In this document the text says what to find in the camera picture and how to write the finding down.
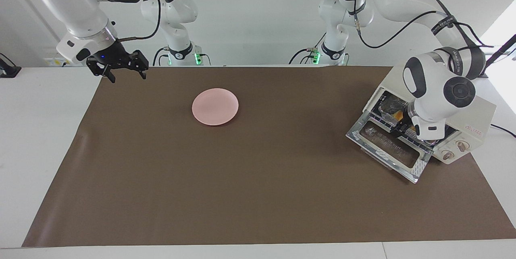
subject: brown table mat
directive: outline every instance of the brown table mat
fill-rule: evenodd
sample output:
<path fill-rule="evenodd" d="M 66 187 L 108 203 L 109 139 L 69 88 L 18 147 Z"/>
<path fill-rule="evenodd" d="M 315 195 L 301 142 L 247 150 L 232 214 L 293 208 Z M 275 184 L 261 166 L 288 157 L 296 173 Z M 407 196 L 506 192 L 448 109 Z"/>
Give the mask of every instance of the brown table mat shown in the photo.
<path fill-rule="evenodd" d="M 345 137 L 390 68 L 153 68 L 103 79 L 24 247 L 516 238 L 472 156 L 413 185 Z M 193 99 L 226 88 L 208 127 Z"/>

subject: table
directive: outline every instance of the table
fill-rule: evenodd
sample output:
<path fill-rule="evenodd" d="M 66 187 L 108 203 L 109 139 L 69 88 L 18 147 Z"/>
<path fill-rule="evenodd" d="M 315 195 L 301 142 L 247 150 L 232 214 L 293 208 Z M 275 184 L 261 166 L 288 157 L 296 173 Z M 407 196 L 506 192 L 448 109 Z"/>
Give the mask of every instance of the table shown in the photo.
<path fill-rule="evenodd" d="M 24 68 L 16 79 L 0 80 L 0 257 L 516 257 L 516 240 L 19 249 L 99 81 L 87 68 Z M 498 106 L 493 123 L 516 130 L 516 114 L 490 81 L 479 79 L 475 85 L 479 96 Z M 473 152 L 513 224 L 515 143 L 512 136 L 491 129 L 485 145 Z"/>

